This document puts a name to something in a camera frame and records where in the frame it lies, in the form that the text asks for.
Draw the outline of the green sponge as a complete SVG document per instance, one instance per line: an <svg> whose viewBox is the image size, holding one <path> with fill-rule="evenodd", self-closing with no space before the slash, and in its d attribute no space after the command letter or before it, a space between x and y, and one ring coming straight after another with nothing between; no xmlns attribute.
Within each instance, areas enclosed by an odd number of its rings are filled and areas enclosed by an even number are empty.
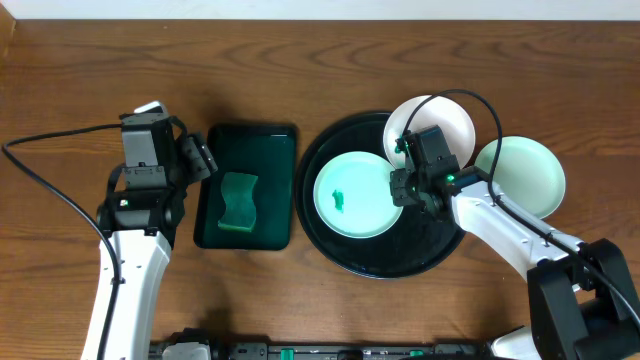
<svg viewBox="0 0 640 360"><path fill-rule="evenodd" d="M218 227L227 231L252 232L257 210L253 194L258 177L251 174L227 172L222 178L221 195L225 210Z"/></svg>

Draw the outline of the mint plate with green stain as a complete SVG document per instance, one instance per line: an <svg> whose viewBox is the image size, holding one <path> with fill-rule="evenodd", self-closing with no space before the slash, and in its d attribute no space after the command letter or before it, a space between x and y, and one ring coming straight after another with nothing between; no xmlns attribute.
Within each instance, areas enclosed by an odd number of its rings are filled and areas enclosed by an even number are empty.
<svg viewBox="0 0 640 360"><path fill-rule="evenodd" d="M506 197L540 219L558 209L566 191L557 157L543 144L521 136L502 139L494 182Z"/></svg>

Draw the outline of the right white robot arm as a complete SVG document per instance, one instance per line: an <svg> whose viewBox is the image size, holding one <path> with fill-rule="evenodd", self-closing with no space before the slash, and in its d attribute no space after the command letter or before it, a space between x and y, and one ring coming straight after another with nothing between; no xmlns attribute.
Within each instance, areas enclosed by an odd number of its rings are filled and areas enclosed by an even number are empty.
<svg viewBox="0 0 640 360"><path fill-rule="evenodd" d="M531 324L489 345L499 359L626 359L639 352L639 297L621 250L585 243L507 197L492 169L461 169L449 150L396 150L399 206L419 205L486 244L526 281Z"/></svg>

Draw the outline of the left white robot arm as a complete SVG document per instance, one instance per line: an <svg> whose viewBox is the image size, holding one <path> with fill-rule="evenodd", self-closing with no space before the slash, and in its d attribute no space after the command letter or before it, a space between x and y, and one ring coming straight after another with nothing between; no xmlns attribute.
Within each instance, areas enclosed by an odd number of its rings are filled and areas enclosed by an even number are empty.
<svg viewBox="0 0 640 360"><path fill-rule="evenodd" d="M98 227L100 273L83 359L146 359L163 274L189 185L216 170L201 134L172 140L177 158L155 166L114 168Z"/></svg>

